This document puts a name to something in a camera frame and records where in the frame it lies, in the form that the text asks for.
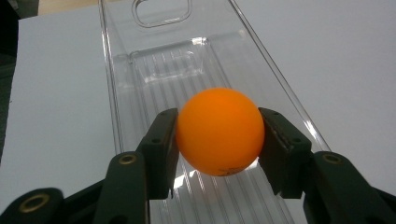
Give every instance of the wooden surface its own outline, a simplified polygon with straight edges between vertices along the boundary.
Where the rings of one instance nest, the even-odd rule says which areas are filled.
[[[97,4],[98,0],[40,0],[38,15],[51,14]]]

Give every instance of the orange ball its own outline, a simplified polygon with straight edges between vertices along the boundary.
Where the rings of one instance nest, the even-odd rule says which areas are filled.
[[[254,162],[262,150],[262,115],[239,91],[201,91],[181,109],[176,141],[181,154],[198,171],[233,175]]]

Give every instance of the plastic bin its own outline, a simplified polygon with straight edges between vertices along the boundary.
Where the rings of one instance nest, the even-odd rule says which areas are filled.
[[[234,0],[100,0],[116,153],[135,150],[155,116],[195,93],[239,90],[328,150]],[[152,223],[292,223],[255,161],[225,177],[182,157],[175,198],[150,203]]]

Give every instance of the ball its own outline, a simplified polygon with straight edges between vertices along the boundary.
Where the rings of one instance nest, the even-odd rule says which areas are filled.
[[[198,171],[233,175],[254,162],[262,150],[262,115],[239,91],[201,91],[180,110],[176,142],[183,157]]]

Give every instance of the white surface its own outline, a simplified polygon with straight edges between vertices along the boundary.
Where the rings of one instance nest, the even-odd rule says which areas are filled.
[[[238,3],[331,149],[396,194],[395,2]],[[114,155],[97,8],[20,25],[0,211],[30,189],[87,187]]]
[[[101,180],[115,155],[97,7],[20,22],[0,211],[22,194],[69,196]]]

